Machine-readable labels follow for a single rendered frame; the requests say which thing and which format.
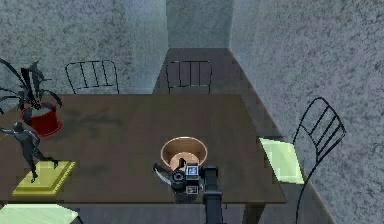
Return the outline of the dark brown table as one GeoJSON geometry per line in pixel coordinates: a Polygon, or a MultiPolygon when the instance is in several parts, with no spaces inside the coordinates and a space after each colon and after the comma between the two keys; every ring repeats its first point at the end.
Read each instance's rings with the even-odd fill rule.
{"type": "Polygon", "coordinates": [[[78,206],[85,224],[203,224],[199,205],[176,205],[153,173],[162,146],[195,137],[219,169],[228,224],[256,224],[286,199],[238,95],[66,95],[62,128],[44,153],[76,167],[53,202],[78,206]]]}

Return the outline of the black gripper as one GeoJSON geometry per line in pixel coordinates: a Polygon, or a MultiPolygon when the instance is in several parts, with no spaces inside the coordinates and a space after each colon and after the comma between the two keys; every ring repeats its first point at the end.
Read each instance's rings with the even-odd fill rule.
{"type": "MultiPolygon", "coordinates": [[[[179,159],[179,169],[184,168],[186,160],[184,158],[179,159]]],[[[166,184],[171,185],[175,192],[183,192],[186,186],[185,173],[180,170],[174,170],[171,172],[168,169],[163,168],[158,163],[153,165],[153,171],[156,175],[166,184]]]]}

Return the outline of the brown bowl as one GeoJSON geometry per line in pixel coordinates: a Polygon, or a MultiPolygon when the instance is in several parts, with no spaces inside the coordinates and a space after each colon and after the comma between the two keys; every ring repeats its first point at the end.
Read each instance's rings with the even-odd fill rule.
{"type": "Polygon", "coordinates": [[[171,170],[174,170],[179,159],[183,158],[187,163],[197,163],[201,166],[207,159],[206,145],[197,138],[182,136],[166,142],[161,149],[161,159],[171,170]]]}

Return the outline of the dark plant in red pot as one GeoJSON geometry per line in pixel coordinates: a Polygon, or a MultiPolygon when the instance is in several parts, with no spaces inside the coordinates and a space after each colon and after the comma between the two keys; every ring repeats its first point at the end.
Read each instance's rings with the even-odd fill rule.
{"type": "Polygon", "coordinates": [[[5,65],[20,81],[19,91],[0,86],[0,92],[6,92],[6,95],[0,95],[0,103],[8,99],[17,99],[16,108],[19,110],[20,118],[39,137],[56,133],[62,127],[62,122],[57,118],[57,107],[61,107],[63,103],[56,93],[40,87],[46,78],[38,68],[38,61],[33,62],[28,68],[21,68],[19,72],[2,58],[0,64],[5,65]]]}

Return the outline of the dark figure on yellow base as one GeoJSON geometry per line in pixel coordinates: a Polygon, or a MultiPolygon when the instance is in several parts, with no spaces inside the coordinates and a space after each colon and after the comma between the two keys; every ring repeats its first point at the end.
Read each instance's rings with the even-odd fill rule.
{"type": "Polygon", "coordinates": [[[12,192],[13,196],[55,196],[75,167],[73,161],[60,161],[45,156],[39,149],[40,137],[21,122],[12,129],[0,127],[0,132],[13,136],[20,144],[22,156],[27,162],[30,181],[23,179],[12,192]]]}

